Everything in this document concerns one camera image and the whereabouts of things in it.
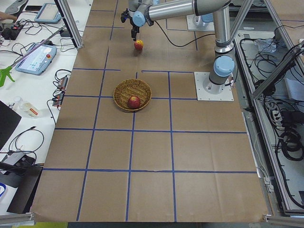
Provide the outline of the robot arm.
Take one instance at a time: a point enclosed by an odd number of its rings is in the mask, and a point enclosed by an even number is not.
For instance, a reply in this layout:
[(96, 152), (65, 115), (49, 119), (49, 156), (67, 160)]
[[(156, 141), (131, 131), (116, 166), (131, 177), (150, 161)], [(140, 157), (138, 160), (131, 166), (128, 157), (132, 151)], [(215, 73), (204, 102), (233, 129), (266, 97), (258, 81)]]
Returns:
[(207, 26), (210, 23), (213, 23), (213, 13), (201, 15), (201, 21), (203, 26)]
[(160, 3), (158, 0), (130, 0), (128, 7), (121, 13), (121, 22), (127, 19), (132, 25), (131, 37), (136, 40), (140, 27), (146, 23), (152, 26), (161, 19), (194, 14), (213, 15), (215, 35), (215, 60), (208, 79), (203, 87), (210, 94), (220, 94), (228, 77), (235, 69), (232, 57), (234, 45), (231, 41), (229, 22), (229, 0), (173, 0)]

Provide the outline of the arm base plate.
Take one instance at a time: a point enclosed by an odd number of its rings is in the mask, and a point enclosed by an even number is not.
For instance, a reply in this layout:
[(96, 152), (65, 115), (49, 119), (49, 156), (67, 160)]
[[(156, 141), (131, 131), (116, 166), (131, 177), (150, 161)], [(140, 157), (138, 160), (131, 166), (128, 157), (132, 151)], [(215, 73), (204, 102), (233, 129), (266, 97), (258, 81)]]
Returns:
[(222, 85), (215, 85), (209, 80), (209, 72), (194, 72), (194, 78), (198, 101), (234, 101), (228, 79)]
[(214, 32), (214, 22), (203, 26), (200, 17), (194, 14), (186, 16), (188, 31)]

